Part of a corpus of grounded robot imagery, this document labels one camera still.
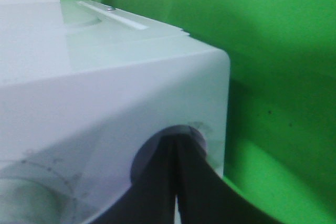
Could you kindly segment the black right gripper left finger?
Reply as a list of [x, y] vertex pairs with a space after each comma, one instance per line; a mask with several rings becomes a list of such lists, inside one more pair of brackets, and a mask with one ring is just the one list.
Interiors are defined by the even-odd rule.
[[131, 188], [93, 223], [174, 223], [175, 154], [159, 151]]

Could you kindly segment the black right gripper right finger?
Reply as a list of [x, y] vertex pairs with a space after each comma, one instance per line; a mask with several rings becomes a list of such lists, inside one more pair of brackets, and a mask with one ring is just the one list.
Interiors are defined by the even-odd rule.
[[196, 129], [183, 126], [174, 139], [182, 223], [279, 223], [234, 191], [213, 171], [200, 144], [203, 137]]

